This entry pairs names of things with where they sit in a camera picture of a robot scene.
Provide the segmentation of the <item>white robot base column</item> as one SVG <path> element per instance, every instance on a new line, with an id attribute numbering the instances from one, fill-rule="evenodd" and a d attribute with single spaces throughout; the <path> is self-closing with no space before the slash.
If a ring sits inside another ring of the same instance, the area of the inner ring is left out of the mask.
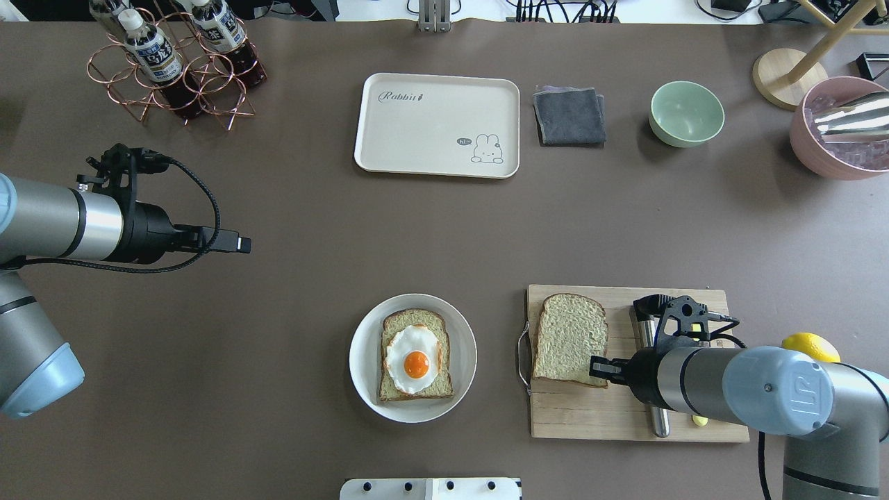
<path id="1" fill-rule="evenodd" d="M 520 478 L 353 478 L 340 499 L 522 499 Z"/>

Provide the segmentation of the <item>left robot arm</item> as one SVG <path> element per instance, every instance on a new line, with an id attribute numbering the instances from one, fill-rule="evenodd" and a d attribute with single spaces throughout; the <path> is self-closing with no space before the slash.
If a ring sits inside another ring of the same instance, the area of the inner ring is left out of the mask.
<path id="1" fill-rule="evenodd" d="M 2 176 L 2 415 L 25 419 L 78 390 L 87 372 L 56 325 L 33 278 L 54 276 L 63 292 L 85 297 L 77 276 L 160 276 L 151 268 L 178 253 L 191 265 L 210 253 L 248 254 L 251 240 L 220 224 L 213 196 L 208 224 L 175 224 L 142 202 L 134 173 L 106 174 L 79 187 Z"/>

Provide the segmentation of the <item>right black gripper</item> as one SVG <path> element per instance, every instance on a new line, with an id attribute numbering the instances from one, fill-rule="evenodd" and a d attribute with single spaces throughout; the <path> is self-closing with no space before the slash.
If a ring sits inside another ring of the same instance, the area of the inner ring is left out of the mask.
<path id="1" fill-rule="evenodd" d="M 588 376 L 593 384 L 609 384 L 613 379 L 613 367 L 616 372 L 614 381 L 631 389 L 632 395 L 650 406 L 663 406 L 663 396 L 658 389 L 658 364 L 660 358 L 653 347 L 638 349 L 628 360 L 614 358 L 609 360 L 602 356 L 590 357 Z"/>

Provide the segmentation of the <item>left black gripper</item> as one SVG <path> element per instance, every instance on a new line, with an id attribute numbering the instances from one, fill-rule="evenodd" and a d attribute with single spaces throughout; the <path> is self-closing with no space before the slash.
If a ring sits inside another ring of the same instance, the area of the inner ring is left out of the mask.
<path id="1" fill-rule="evenodd" d="M 209 249 L 251 253 L 250 237 L 240 237 L 238 232 L 219 232 L 213 239 L 213 231 L 206 226 L 172 224 L 164 209 L 136 201 L 123 219 L 122 262 L 152 265 L 166 253 L 198 253 L 210 238 L 213 241 L 208 244 Z"/>

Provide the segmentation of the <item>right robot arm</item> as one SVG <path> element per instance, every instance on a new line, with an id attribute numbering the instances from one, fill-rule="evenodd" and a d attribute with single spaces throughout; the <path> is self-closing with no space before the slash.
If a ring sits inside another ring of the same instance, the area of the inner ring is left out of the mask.
<path id="1" fill-rule="evenodd" d="M 593 356 L 590 374 L 638 401 L 783 435 L 784 499 L 877 499 L 887 440 L 887 379 L 775 346 L 639 349 Z"/>

